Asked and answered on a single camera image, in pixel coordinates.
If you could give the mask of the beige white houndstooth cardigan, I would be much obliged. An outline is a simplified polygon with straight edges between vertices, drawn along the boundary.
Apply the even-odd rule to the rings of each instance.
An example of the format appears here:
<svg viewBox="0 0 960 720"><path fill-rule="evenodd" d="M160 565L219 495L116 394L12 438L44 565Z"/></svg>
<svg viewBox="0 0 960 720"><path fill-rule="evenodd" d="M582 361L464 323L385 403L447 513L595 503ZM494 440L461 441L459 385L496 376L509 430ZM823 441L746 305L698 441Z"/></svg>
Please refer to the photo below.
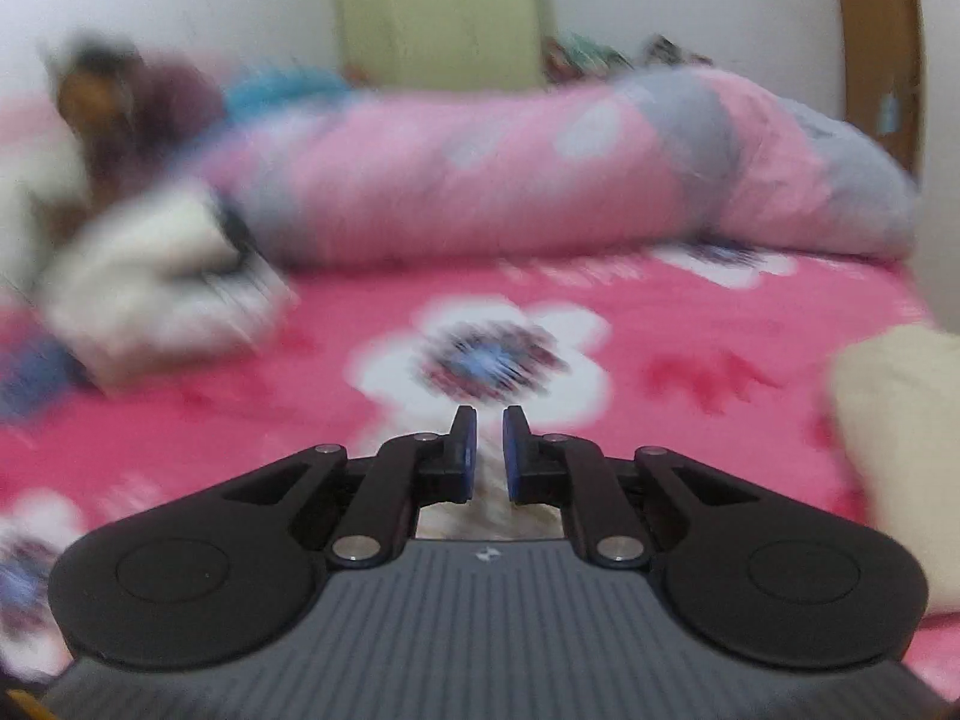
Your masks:
<svg viewBox="0 0 960 720"><path fill-rule="evenodd" d="M436 504L421 509L416 536L457 541L523 541L562 536L562 516L548 505L516 505L509 500L501 458L482 454L475 488L467 504Z"/></svg>

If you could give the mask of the yellow-green wardrobe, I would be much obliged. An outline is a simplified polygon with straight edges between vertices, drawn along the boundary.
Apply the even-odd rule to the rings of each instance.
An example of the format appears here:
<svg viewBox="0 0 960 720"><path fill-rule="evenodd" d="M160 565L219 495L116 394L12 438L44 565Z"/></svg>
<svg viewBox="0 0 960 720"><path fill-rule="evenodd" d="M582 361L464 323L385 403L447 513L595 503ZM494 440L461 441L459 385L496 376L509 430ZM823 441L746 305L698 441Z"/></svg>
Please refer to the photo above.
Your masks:
<svg viewBox="0 0 960 720"><path fill-rule="evenodd" d="M551 0L337 0L345 68L383 88L545 84Z"/></svg>

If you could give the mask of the pink floral bed sheet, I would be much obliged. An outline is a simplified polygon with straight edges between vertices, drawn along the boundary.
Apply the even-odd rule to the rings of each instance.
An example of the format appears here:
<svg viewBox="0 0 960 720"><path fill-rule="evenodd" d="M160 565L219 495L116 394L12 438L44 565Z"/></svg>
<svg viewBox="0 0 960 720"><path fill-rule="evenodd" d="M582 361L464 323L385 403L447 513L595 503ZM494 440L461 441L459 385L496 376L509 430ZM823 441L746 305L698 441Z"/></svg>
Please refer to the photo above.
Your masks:
<svg viewBox="0 0 960 720"><path fill-rule="evenodd" d="M256 351L99 394L76 388L2 422L2 663L26 679L67 656L46 605L53 560L91 528L319 442L368 455L501 413L612 457L669 447L857 517L833 431L841 349L928 309L903 271L850 260L654 247L641 254L306 275Z"/></svg>

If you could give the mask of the white shirt under blanket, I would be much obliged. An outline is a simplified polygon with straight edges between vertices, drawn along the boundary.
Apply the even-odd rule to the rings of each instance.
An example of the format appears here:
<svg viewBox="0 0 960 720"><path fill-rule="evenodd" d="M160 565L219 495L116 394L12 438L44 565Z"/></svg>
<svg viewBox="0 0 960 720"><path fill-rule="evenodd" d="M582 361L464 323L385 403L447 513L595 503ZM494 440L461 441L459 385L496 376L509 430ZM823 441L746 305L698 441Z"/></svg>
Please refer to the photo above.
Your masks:
<svg viewBox="0 0 960 720"><path fill-rule="evenodd" d="M92 379L121 385L242 355L274 337L293 289L257 257L226 275L122 284L104 303L82 354Z"/></svg>

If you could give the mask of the blue crumpled cloth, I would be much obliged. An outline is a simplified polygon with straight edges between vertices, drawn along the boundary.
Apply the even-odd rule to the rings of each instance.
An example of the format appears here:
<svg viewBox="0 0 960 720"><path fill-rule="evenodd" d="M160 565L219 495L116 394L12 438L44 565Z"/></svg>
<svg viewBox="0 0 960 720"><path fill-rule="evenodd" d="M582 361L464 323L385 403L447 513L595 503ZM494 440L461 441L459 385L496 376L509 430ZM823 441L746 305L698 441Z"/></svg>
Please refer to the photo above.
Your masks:
<svg viewBox="0 0 960 720"><path fill-rule="evenodd" d="M343 76L313 67L263 67L246 70L223 88L224 110L233 122L249 121L270 110L320 101L342 103L353 93Z"/></svg>

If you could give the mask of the white fleece blanket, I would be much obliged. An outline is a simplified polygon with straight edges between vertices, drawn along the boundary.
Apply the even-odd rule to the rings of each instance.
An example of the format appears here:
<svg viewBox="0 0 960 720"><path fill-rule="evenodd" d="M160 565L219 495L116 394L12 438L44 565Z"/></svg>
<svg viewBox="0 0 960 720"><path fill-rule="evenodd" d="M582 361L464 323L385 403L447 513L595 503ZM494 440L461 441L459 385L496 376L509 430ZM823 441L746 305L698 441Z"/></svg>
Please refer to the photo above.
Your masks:
<svg viewBox="0 0 960 720"><path fill-rule="evenodd" d="M112 387L169 358L149 332L167 316L172 288L240 261L217 194L201 182L167 184L83 227L44 271L36 305L86 375Z"/></svg>

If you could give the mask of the pink grey floral duvet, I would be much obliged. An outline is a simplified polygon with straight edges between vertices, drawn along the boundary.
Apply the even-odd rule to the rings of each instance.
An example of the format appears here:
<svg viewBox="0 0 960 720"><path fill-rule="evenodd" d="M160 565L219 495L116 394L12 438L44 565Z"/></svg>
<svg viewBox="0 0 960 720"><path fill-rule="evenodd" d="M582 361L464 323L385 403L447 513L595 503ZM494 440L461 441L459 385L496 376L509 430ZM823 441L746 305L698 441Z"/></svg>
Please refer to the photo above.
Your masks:
<svg viewBox="0 0 960 720"><path fill-rule="evenodd" d="M898 260L918 192L856 127L709 67L517 94L356 93L194 161L275 260L375 266L708 239Z"/></svg>

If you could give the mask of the brown wooden door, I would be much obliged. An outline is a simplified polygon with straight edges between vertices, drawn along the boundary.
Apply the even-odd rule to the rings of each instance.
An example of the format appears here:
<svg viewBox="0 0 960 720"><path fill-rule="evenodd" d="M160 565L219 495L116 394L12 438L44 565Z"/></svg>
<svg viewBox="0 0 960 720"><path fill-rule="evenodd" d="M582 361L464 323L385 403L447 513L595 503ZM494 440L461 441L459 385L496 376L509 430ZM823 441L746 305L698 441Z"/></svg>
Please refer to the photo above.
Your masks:
<svg viewBox="0 0 960 720"><path fill-rule="evenodd" d="M839 0L844 119L916 171L923 119L919 0Z"/></svg>

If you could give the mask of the folded cream garment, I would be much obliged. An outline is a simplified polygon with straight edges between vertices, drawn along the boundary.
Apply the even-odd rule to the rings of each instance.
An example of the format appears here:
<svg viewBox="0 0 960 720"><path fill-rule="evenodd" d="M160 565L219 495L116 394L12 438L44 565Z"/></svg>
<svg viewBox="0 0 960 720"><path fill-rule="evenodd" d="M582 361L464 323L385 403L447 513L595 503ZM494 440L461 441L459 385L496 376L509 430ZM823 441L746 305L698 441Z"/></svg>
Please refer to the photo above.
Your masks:
<svg viewBox="0 0 960 720"><path fill-rule="evenodd" d="M958 611L958 337L898 325L835 356L828 401L867 518L918 559L932 614Z"/></svg>

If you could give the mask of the person lying on bed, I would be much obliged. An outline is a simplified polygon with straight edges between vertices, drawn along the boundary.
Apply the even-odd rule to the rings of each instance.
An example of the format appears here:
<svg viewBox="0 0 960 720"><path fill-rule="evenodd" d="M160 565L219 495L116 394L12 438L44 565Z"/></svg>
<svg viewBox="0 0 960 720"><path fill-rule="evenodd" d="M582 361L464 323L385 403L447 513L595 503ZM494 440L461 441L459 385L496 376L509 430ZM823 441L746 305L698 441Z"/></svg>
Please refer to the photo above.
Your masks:
<svg viewBox="0 0 960 720"><path fill-rule="evenodd" d="M185 145L226 119L220 87L199 67L150 59L132 44L82 37L60 54L47 54L44 67L86 179L71 199L34 204L41 231L55 245L145 192Z"/></svg>

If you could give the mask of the blue denim garment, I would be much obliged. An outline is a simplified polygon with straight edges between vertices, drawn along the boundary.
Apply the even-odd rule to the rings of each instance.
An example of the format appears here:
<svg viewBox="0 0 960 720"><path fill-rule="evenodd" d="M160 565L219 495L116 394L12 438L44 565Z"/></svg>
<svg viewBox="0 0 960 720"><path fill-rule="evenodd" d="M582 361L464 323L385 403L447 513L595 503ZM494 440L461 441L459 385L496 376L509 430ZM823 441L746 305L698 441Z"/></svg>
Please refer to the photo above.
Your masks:
<svg viewBox="0 0 960 720"><path fill-rule="evenodd" d="M86 369L59 340L50 335L23 340L2 351L2 422L32 418L88 385Z"/></svg>

